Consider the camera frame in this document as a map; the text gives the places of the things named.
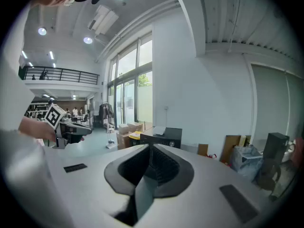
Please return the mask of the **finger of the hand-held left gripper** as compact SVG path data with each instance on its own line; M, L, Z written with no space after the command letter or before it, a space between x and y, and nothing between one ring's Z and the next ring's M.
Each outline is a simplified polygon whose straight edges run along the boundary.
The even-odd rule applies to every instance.
M92 128L78 124L72 123L70 125L70 143L79 143L82 141L83 136L92 133Z

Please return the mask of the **clothes rack with dark garment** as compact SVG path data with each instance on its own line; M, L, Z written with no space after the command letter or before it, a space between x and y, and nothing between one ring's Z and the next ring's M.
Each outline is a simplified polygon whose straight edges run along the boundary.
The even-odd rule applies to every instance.
M114 126L114 112L112 106L108 102L103 102L99 106L99 123L102 126L115 128Z

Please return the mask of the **brown wooden board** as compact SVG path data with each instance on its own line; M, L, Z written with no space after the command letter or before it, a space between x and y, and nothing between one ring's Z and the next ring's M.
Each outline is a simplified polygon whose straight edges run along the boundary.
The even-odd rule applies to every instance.
M251 135L227 135L224 142L220 162L230 165L230 160L235 147L246 147L249 145Z

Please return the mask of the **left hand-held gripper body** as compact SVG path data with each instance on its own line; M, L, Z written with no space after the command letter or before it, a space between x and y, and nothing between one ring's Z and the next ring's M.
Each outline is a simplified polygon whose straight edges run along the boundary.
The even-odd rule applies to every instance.
M51 104L45 116L47 122L55 133L55 148L65 149L68 144L68 134L71 134L68 122L62 121L65 111L57 104Z

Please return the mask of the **bluish plastic bag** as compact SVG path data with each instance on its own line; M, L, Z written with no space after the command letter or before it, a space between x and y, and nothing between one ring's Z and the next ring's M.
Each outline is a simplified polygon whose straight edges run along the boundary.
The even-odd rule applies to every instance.
M235 172L252 182L263 164L263 155L253 145L235 147L230 164Z

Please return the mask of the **glass window wall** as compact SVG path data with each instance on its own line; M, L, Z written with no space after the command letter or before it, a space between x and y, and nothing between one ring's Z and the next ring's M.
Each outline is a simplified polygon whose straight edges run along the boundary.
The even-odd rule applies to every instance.
M110 60L107 101L114 111L114 125L137 122L152 126L152 33L149 32Z

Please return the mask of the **black balcony railing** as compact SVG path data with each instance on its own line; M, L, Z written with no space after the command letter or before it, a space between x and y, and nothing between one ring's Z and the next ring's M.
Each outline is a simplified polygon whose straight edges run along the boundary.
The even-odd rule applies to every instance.
M99 79L98 74L72 69L41 66L24 66L23 68L20 67L19 77L22 80L66 81L90 85L97 85Z

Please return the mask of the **person's left forearm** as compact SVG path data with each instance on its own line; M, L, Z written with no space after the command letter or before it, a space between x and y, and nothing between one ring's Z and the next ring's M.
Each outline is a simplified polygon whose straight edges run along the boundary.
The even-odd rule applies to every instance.
M23 117L19 125L19 131L36 139L56 141L54 129L46 122Z

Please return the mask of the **grey roller blind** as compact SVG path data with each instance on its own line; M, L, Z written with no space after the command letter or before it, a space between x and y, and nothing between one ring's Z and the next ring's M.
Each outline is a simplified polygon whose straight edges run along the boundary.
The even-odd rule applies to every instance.
M269 133L301 137L304 126L304 80L279 70L252 65L257 95L253 145L263 150Z

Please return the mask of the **black box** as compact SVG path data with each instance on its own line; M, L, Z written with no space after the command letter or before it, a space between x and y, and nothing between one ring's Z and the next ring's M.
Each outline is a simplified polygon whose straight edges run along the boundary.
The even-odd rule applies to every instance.
M281 164L287 150L289 136L281 133L269 133L263 151L264 159L272 159L277 164Z

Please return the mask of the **white flat mop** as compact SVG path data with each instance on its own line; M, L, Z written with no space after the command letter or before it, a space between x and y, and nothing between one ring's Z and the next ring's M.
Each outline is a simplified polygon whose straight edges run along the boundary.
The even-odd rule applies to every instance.
M107 133L107 137L108 137L108 142L107 142L106 148L107 149L113 149L113 148L115 148L117 145L115 144L114 140L112 140L112 138L110 136L109 124L107 124L106 133Z

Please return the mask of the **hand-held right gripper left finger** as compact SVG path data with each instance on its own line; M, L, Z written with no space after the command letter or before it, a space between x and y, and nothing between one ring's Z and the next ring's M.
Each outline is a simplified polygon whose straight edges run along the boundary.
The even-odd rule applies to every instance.
M104 170L104 178L118 193L132 196L149 166L150 147L148 144L110 162Z

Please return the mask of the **white ceiling air conditioner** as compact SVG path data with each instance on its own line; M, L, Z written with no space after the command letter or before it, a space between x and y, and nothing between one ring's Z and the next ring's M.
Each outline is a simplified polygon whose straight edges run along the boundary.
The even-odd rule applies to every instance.
M119 16L114 11L103 5L99 5L94 18L88 24L88 29L93 30L96 35L105 35L118 18Z

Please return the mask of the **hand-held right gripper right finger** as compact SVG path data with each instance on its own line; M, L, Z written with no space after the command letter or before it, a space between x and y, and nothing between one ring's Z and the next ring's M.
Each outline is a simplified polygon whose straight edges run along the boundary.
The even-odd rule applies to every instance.
M180 156L158 144L152 147L152 168L156 172L156 199L176 197L184 192L194 178L193 166Z

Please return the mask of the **person's white shirt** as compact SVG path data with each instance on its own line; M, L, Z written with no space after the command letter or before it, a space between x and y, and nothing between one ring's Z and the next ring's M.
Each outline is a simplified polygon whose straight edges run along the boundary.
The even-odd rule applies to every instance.
M0 173L20 202L41 201L51 182L44 145L20 130L32 99L17 72L0 60Z

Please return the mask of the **flat cardboard sheet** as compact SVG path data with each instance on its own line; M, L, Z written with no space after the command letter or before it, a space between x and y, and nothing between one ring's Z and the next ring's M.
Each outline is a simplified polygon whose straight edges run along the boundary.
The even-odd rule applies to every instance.
M196 144L196 145L186 145L182 144L181 149L187 152L195 153L201 156L207 156L208 154L208 144Z

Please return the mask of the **large cardboard box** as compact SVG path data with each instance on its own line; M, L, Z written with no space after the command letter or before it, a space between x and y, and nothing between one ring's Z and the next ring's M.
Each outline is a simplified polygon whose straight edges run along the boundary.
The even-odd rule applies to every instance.
M131 122L127 124L129 127L129 131L134 133L136 131L142 132L143 131L143 123Z

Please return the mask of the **yellow lid waste bin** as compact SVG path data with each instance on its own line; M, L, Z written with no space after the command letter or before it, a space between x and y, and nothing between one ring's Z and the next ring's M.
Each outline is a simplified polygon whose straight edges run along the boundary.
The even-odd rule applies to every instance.
M130 146L136 146L140 144L140 131L135 131L131 134L129 134L129 142Z

